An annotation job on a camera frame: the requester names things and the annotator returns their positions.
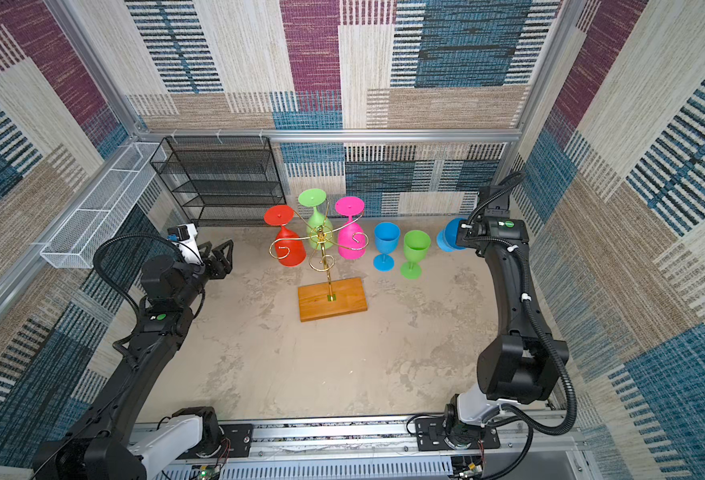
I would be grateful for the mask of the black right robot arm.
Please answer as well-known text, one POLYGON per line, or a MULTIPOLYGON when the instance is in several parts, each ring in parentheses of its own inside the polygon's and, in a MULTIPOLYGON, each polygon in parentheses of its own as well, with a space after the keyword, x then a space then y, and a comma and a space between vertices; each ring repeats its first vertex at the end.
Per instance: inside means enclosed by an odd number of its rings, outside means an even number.
POLYGON ((478 213, 455 219, 441 234, 452 250, 472 249, 488 265, 498 306, 498 335, 479 355, 477 381, 447 404, 443 427, 455 449, 475 447, 506 405, 547 400, 562 370, 546 348, 550 342, 562 363, 568 346, 553 338, 542 316, 528 266, 526 224, 510 216, 510 190, 482 189, 478 213))

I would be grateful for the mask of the blue wine glass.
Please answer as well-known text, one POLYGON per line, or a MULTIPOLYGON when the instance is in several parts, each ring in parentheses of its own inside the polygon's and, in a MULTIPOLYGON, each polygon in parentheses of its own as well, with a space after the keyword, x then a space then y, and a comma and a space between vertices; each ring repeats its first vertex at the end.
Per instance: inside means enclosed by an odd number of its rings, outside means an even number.
POLYGON ((463 218, 455 218, 451 220, 446 227, 441 230, 437 236, 438 246, 444 252, 455 252, 464 250, 463 246, 458 244, 458 232, 464 222, 463 218))
POLYGON ((375 228, 375 243, 379 254, 373 265, 380 272, 389 272, 395 267, 392 254, 396 251, 401 237, 400 227, 392 222, 382 222, 375 228))

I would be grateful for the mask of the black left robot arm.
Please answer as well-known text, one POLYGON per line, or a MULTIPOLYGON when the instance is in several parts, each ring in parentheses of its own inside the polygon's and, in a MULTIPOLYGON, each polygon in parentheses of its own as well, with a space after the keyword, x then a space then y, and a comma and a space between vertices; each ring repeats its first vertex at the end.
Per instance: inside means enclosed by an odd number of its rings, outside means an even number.
POLYGON ((194 249, 158 237, 172 249, 142 264, 146 295, 130 302, 136 325, 112 346, 122 360, 86 413, 58 441, 40 444, 36 479, 152 479, 184 454, 211 458, 224 448, 214 408, 182 409, 136 445, 130 434, 156 380, 178 353, 204 304, 206 284, 232 272, 234 243, 194 249))

